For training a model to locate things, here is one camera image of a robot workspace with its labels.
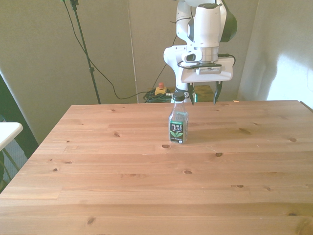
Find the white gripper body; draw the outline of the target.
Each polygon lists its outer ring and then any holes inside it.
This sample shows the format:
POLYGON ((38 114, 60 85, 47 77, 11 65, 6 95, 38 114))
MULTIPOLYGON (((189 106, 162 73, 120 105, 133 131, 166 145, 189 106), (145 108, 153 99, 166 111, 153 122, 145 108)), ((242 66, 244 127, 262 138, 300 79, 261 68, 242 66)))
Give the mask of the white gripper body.
POLYGON ((200 65, 193 69, 183 69, 182 83, 229 81, 233 77, 233 58, 222 58, 217 65, 200 65))

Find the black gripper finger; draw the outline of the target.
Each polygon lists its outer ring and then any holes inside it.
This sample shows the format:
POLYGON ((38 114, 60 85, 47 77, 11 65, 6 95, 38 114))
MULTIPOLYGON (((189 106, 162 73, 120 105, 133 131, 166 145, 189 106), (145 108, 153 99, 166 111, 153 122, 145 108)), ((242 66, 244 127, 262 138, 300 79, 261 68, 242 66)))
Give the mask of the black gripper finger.
POLYGON ((218 98, 219 98, 220 93, 221 93, 221 90, 222 90, 222 85, 223 85, 223 82, 222 82, 222 81, 216 81, 216 84, 215 84, 215 93, 214 93, 214 98, 213 98, 214 104, 216 104, 217 101, 218 101, 218 98))
POLYGON ((194 84, 193 83, 188 83, 188 94, 189 94, 189 98, 190 101, 192 103, 192 105, 194 105, 194 84))

